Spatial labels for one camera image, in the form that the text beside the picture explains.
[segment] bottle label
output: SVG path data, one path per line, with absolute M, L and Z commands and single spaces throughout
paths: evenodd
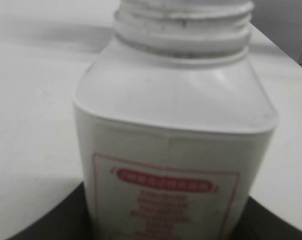
M 93 166 L 101 239 L 223 238 L 238 173 L 154 166 L 98 153 Z

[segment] table surface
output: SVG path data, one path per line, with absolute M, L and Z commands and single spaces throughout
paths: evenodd
M 0 1 L 0 240 L 82 181 L 71 96 L 118 3 L 34 2 Z M 302 230 L 302 68 L 255 28 L 250 52 L 280 115 L 251 196 Z

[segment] gray wall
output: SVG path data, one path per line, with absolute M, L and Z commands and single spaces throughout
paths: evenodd
M 302 53 L 302 0 L 253 0 L 252 23 L 296 62 Z

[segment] red label header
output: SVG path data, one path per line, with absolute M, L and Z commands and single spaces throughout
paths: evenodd
M 148 188 L 189 193 L 210 193 L 213 183 L 208 180 L 159 176 L 121 168 L 117 176 L 124 182 Z

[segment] plastic container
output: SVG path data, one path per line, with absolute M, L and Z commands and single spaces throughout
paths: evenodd
M 122 0 L 74 97 L 96 239 L 225 240 L 277 114 L 246 0 Z

